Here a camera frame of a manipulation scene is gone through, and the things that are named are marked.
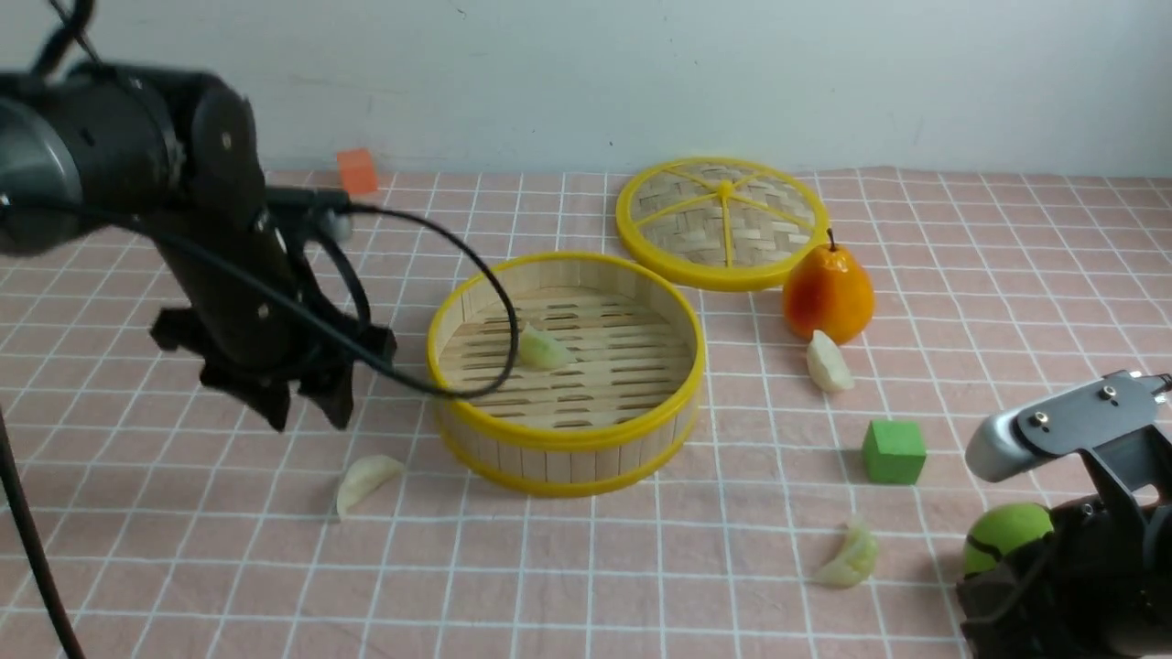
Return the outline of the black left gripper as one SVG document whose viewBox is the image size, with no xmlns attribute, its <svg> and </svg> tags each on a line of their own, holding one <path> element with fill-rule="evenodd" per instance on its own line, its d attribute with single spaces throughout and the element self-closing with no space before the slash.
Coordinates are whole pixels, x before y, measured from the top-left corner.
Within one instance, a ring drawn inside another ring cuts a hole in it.
<svg viewBox="0 0 1172 659">
<path fill-rule="evenodd" d="M 343 190 L 270 188 L 251 222 L 207 211 L 164 213 L 159 253 L 188 295 L 150 334 L 162 351 L 202 356 L 202 383 L 275 432 L 288 424 L 289 383 L 338 430 L 354 413 L 354 349 L 390 362 L 397 342 L 373 321 L 339 242 L 354 210 Z"/>
</svg>

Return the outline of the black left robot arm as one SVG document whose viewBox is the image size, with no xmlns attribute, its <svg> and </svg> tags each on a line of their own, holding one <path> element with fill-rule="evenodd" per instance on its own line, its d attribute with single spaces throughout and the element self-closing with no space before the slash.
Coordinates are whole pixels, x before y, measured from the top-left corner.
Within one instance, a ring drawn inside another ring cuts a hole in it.
<svg viewBox="0 0 1172 659">
<path fill-rule="evenodd" d="M 343 429 L 349 344 L 394 354 L 338 245 L 348 193 L 268 184 L 250 102 L 209 72 L 82 63 L 52 84 L 6 72 L 1 155 L 5 257 L 130 217 L 188 295 L 158 313 L 156 346 L 202 356 L 202 383 L 273 429 L 289 383 Z"/>
</svg>

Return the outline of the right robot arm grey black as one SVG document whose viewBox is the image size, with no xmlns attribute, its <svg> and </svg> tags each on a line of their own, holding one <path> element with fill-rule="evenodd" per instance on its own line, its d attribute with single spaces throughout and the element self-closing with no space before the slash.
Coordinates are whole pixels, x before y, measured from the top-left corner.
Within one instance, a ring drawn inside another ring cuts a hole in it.
<svg viewBox="0 0 1172 659">
<path fill-rule="evenodd" d="M 965 463 L 997 483 L 1077 456 L 1095 492 L 972 523 L 956 597 L 974 658 L 1145 658 L 1171 643 L 1168 374 L 1119 371 L 984 417 Z"/>
</svg>

